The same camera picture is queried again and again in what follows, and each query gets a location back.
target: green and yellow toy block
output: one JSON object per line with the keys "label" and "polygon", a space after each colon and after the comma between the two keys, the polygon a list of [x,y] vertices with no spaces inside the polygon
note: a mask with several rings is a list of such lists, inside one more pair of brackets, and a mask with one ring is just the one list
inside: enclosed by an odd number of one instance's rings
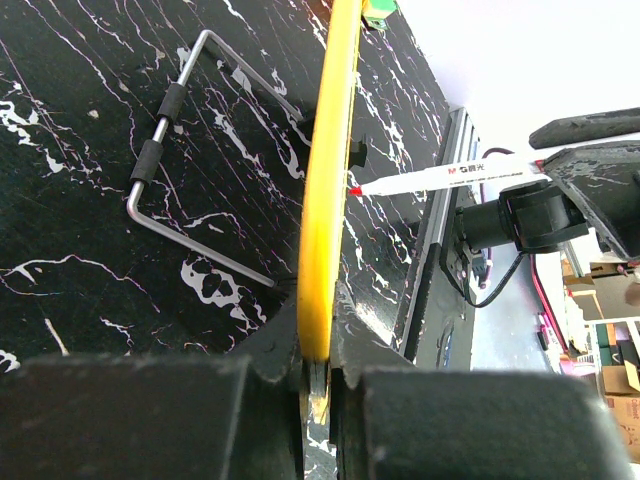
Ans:
{"label": "green and yellow toy block", "polygon": [[395,0],[363,0],[362,16],[371,28],[386,30],[386,19],[397,8]]}

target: white wall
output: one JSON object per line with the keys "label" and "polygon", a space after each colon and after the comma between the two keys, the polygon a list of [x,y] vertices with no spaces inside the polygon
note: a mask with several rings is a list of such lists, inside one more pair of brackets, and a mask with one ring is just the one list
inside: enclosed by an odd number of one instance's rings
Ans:
{"label": "white wall", "polygon": [[398,0],[483,147],[527,148],[547,121],[640,106],[638,0]]}

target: marker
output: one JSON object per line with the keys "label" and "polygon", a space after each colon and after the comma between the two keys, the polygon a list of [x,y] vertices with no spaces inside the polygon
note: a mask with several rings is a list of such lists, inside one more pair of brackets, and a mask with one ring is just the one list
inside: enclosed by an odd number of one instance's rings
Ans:
{"label": "marker", "polygon": [[397,195],[484,183],[505,178],[543,174],[540,154],[505,155],[475,162],[431,167],[418,172],[384,177],[349,190],[350,195]]}

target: black marble table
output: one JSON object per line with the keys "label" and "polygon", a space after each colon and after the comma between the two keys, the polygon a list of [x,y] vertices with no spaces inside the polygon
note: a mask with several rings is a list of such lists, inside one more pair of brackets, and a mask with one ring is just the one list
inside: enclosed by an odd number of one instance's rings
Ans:
{"label": "black marble table", "polygon": [[[56,352],[226,352],[282,299],[135,224],[136,154],[212,29],[313,118],[330,2],[0,4],[0,372]],[[433,165],[448,107],[400,13],[363,33],[350,185]],[[295,274],[310,137],[215,45],[140,210],[269,276]],[[425,195],[347,202],[342,278],[392,340]]]}

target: green object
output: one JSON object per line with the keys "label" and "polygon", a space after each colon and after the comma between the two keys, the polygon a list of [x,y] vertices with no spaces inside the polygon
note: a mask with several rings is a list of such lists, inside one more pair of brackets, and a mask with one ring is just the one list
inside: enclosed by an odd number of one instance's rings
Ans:
{"label": "green object", "polygon": [[600,364],[603,367],[613,366],[613,357],[611,356],[611,349],[609,347],[600,347]]}
{"label": "green object", "polygon": [[395,0],[365,0],[362,16],[369,27],[386,30],[388,28],[386,18],[397,9]]}
{"label": "green object", "polygon": [[604,324],[596,325],[596,333],[598,334],[598,346],[608,347],[609,336],[607,335],[607,326]]}

